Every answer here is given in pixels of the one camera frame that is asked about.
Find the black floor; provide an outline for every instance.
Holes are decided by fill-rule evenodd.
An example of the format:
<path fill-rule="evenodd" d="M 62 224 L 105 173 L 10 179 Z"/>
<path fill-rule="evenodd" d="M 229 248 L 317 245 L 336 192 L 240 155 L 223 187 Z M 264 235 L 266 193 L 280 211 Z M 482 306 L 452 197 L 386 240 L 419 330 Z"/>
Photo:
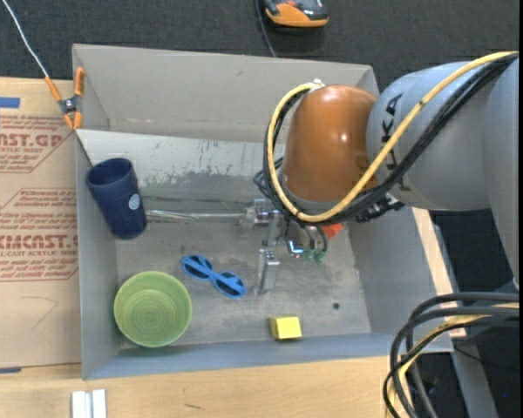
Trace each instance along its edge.
<path fill-rule="evenodd" d="M 71 45 L 109 44 L 270 56 L 254 0 L 8 0 L 53 78 L 71 78 Z M 520 0 L 325 0 L 317 33 L 268 29 L 278 57 L 369 64 L 383 90 L 436 64 L 520 49 Z M 0 2 L 0 76 L 42 74 Z M 461 291 L 492 291 L 512 275 L 490 211 L 433 212 Z M 479 343 L 500 418 L 520 416 L 519 335 Z M 438 417 L 465 418 L 451 358 L 425 356 Z"/>

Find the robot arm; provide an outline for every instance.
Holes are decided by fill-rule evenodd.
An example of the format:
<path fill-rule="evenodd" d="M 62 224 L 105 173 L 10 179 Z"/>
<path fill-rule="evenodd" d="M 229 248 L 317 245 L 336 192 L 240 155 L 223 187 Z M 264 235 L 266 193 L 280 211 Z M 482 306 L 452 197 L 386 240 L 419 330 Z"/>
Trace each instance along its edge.
<path fill-rule="evenodd" d="M 285 155 L 275 160 L 293 106 Z M 304 225 L 367 220 L 402 205 L 491 208 L 519 286 L 518 128 L 517 52 L 408 74 L 379 98 L 345 85 L 301 85 L 269 124 L 265 193 Z"/>

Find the yellow sponge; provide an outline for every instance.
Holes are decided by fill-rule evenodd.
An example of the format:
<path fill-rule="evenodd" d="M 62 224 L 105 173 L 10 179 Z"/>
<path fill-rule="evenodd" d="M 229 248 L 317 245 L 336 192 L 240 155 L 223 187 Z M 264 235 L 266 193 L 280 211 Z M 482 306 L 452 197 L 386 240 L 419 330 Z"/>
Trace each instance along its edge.
<path fill-rule="evenodd" d="M 269 318 L 271 334 L 277 340 L 302 337 L 300 320 L 297 316 L 274 316 Z"/>

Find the wooden surface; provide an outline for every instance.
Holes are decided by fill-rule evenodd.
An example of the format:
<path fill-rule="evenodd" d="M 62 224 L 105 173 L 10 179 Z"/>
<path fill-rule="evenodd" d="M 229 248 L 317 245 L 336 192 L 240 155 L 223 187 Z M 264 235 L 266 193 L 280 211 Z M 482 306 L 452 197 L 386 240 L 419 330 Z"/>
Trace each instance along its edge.
<path fill-rule="evenodd" d="M 71 96 L 71 82 L 57 85 Z M 23 94 L 27 111 L 54 106 L 43 88 L 42 79 L 0 78 L 0 96 Z M 0 374 L 0 417 L 69 417 L 72 392 L 102 388 L 109 418 L 382 417 L 387 371 L 386 356 L 98 381 L 82 381 L 79 364 L 31 367 Z"/>

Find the black cable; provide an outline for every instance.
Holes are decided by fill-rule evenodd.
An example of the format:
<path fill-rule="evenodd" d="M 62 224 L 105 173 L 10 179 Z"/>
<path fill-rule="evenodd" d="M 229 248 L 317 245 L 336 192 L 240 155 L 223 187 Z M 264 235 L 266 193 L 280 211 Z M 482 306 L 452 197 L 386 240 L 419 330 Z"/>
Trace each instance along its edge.
<path fill-rule="evenodd" d="M 460 87 L 454 91 L 451 96 L 444 103 L 442 108 L 434 116 L 432 121 L 428 124 L 426 130 L 419 137 L 415 145 L 405 155 L 404 159 L 399 163 L 395 170 L 385 179 L 381 185 L 377 185 L 367 191 L 361 192 L 348 206 L 341 212 L 330 217 L 327 220 L 320 222 L 321 225 L 342 223 L 348 219 L 355 218 L 363 214 L 367 209 L 376 204 L 395 184 L 397 184 L 409 168 L 414 164 L 417 158 L 424 152 L 425 148 L 430 142 L 439 134 L 445 124 L 453 117 L 453 115 L 472 97 L 477 91 L 484 87 L 495 77 L 499 76 L 509 64 L 519 56 L 518 53 L 504 56 L 500 59 L 485 64 L 478 71 L 474 72 Z M 291 104 L 283 106 L 280 118 L 284 118 L 284 114 L 290 109 Z M 275 125 L 274 145 L 278 135 L 277 124 Z M 267 153 L 264 151 L 264 162 L 262 172 L 265 175 L 265 187 L 271 194 L 274 207 L 289 217 L 295 218 L 289 210 L 282 204 L 281 200 L 275 192 L 270 177 L 268 175 L 267 167 Z"/>
<path fill-rule="evenodd" d="M 322 229 L 322 227 L 320 225 L 316 225 L 316 229 L 320 233 L 320 235 L 322 236 L 322 240 L 323 240 L 322 251 L 327 252 L 328 245 L 329 245 L 328 236 L 327 236 L 327 234 L 325 233 L 325 231 Z"/>
<path fill-rule="evenodd" d="M 411 318 L 418 316 L 423 311 L 427 310 L 430 307 L 434 307 L 440 303 L 452 302 L 452 301 L 496 301 L 496 302 L 519 302 L 519 295 L 512 293 L 488 293 L 488 292 L 467 292 L 467 293 L 451 293 L 444 294 L 441 296 L 436 296 L 431 299 L 428 299 L 418 305 L 411 313 Z M 405 347 L 411 348 L 413 346 L 413 333 L 410 332 L 407 334 L 405 340 Z M 426 391 L 425 384 L 423 383 L 420 371 L 418 369 L 418 363 L 415 363 L 410 368 L 410 374 L 413 381 L 413 384 L 422 399 L 423 406 L 428 415 L 432 418 L 438 418 L 434 410 L 433 405 L 431 404 L 430 397 Z"/>
<path fill-rule="evenodd" d="M 433 334 L 430 334 L 429 336 L 427 336 L 426 340 L 423 340 L 422 342 L 419 343 L 419 345 L 412 348 L 411 351 L 409 351 L 400 362 L 396 363 L 395 365 L 392 364 L 392 369 L 390 370 L 390 372 L 387 374 L 387 376 L 385 378 L 383 388 L 382 388 L 382 396 L 384 398 L 385 405 L 388 408 L 388 410 L 390 411 L 392 416 L 394 416 L 395 418 L 398 418 L 398 417 L 400 418 L 400 415 L 397 413 L 397 411 L 393 407 L 393 404 L 390 401 L 389 392 L 388 392 L 388 381 L 393 380 L 394 385 L 395 385 L 395 379 L 396 379 L 396 377 L 398 378 L 397 371 L 408 360 L 410 360 L 411 358 L 413 358 L 415 356 L 418 357 L 420 352 L 430 342 L 435 340 L 438 336 L 440 336 L 441 334 L 443 334 L 447 331 L 451 331 L 451 330 L 458 329 L 458 328 L 464 328 L 464 327 L 519 327 L 519 315 L 517 314 L 517 318 L 512 317 L 512 318 L 508 319 L 507 317 L 494 316 L 494 317 L 485 317 L 485 318 L 476 319 L 475 321 L 467 322 L 467 323 L 452 324 L 450 326 L 443 327 L 443 328 L 437 330 L 436 332 L 434 332 Z M 400 384 L 400 382 L 398 385 L 395 385 L 395 390 L 396 390 L 397 397 L 401 401 L 405 411 L 409 414 L 409 416 L 411 418 L 418 418 L 416 415 L 416 412 L 412 408 L 412 405 L 409 403 L 409 400 L 406 398 L 406 396 L 404 394 L 403 386 Z"/>
<path fill-rule="evenodd" d="M 448 307 L 448 308 L 441 308 L 429 312 L 421 313 L 420 315 L 417 315 L 415 317 L 410 318 L 405 325 L 399 330 L 397 335 L 395 336 L 395 339 L 393 340 L 393 343 L 391 344 L 391 354 L 390 354 L 390 364 L 393 369 L 395 367 L 400 367 L 403 365 L 407 360 L 408 356 L 406 355 L 404 358 L 400 360 L 400 362 L 397 362 L 398 352 L 399 348 L 401 346 L 401 342 L 406 338 L 406 336 L 409 333 L 412 333 L 413 330 L 423 324 L 424 322 L 432 319 L 437 319 L 445 316 L 457 316 L 457 315 L 506 315 L 508 317 L 511 316 L 518 316 L 519 317 L 519 310 L 515 308 L 505 308 L 505 307 Z M 398 374 L 394 373 L 393 376 L 393 384 L 395 386 L 395 389 L 397 390 L 397 394 L 399 396 L 399 400 L 402 402 L 405 408 L 409 408 L 411 404 L 407 400 L 406 396 L 403 392 L 403 386 L 401 385 L 401 381 L 398 377 Z"/>
<path fill-rule="evenodd" d="M 467 353 L 466 351 L 462 350 L 461 348 L 459 348 L 457 346 L 457 344 L 454 346 L 455 347 L 455 350 L 464 355 L 464 357 L 466 358 L 469 358 L 469 359 L 472 359 L 476 362 L 480 362 L 481 365 L 483 366 L 487 366 L 487 367 L 492 367 L 492 368 L 497 368 L 499 370 L 507 370 L 509 372 L 519 372 L 520 369 L 519 368 L 516 368 L 516 367 L 509 367 L 509 366 L 501 366 L 500 364 L 494 364 L 490 361 L 486 361 L 485 359 L 483 358 L 479 358 L 478 356 L 475 356 L 473 354 L 470 354 L 470 353 Z"/>

